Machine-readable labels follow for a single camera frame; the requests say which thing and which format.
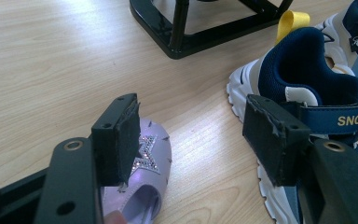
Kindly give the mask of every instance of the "purple sandal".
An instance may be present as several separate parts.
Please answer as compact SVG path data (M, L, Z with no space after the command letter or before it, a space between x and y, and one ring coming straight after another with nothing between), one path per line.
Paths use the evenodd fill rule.
M135 158L129 186L102 189L103 215L120 211L129 223L153 223L170 177L172 152L164 128L141 119L139 153Z

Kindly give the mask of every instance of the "wood grain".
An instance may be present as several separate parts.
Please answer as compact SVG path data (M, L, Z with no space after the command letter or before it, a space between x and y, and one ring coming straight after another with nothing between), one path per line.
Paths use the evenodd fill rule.
M156 0L167 17L173 2ZM308 12L315 25L350 2L296 0L291 9ZM237 4L191 0L186 31L251 13ZM1 0L0 187L47 167L58 143L88 136L112 100L137 92L141 116L172 140L172 176L156 223L273 223L226 85L275 36L272 26L172 60L128 1Z

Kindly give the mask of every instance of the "navy blue sneaker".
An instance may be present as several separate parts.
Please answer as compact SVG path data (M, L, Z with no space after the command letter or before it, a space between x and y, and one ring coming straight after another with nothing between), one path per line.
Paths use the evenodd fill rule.
M341 141L358 152L358 78L329 68L324 35L316 28L293 31L264 57L237 69L230 76L227 93L242 122L247 94L278 104L301 103L291 112L310 127L313 136ZM273 186L262 164L258 176L271 217L277 223L302 223L296 187Z
M335 71L358 77L358 0L316 28L324 33L325 56L332 58Z

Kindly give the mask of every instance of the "light wood surface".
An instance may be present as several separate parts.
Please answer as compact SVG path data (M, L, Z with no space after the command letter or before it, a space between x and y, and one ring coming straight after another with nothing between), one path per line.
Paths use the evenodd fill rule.
M221 1L191 0L186 31L252 13ZM156 4L170 16L172 2ZM315 25L350 2L295 0L291 9L308 12ZM275 36L272 26L172 60L133 18L128 0L1 0L0 187L47 167L57 144L88 136L116 97L137 92L141 117L162 124L172 141L156 223L273 223L226 85Z

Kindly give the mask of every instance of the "yellow pull tab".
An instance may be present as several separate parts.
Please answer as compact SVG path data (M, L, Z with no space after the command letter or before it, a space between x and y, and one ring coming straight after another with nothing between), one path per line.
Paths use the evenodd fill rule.
M278 24L278 34L275 45L277 45L285 36L294 30L310 25L310 15L305 12L285 11Z

